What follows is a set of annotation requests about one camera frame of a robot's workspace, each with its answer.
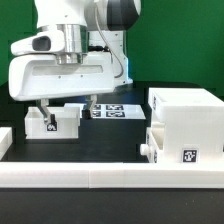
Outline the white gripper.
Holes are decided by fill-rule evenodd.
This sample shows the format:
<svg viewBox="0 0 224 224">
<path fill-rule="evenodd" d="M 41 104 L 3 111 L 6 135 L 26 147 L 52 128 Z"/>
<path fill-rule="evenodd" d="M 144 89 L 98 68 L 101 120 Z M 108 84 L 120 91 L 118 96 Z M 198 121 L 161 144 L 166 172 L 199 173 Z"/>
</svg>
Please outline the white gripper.
<svg viewBox="0 0 224 224">
<path fill-rule="evenodd" d="M 82 63 L 60 65 L 65 37 L 62 31 L 44 31 L 14 42 L 15 58 L 9 65 L 9 93 L 18 101 L 37 100 L 44 124 L 55 124 L 55 115 L 48 110 L 49 100 L 72 96 L 85 97 L 82 118 L 91 119 L 97 96 L 115 88 L 111 56 L 108 52 L 90 52 Z"/>
</svg>

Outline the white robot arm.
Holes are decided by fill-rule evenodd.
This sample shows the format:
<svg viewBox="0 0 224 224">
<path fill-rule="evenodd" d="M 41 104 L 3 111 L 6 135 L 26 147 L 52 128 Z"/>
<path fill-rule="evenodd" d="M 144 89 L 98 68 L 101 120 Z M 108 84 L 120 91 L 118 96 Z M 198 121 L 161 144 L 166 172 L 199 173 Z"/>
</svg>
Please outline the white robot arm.
<svg viewBox="0 0 224 224">
<path fill-rule="evenodd" d="M 95 96 L 114 90 L 123 76 L 113 71 L 112 47 L 92 49 L 89 36 L 125 31 L 138 20 L 141 0 L 34 0 L 38 33 L 11 45 L 9 93 L 17 101 L 35 100 L 46 124 L 56 122 L 47 106 L 54 98 Z"/>
</svg>

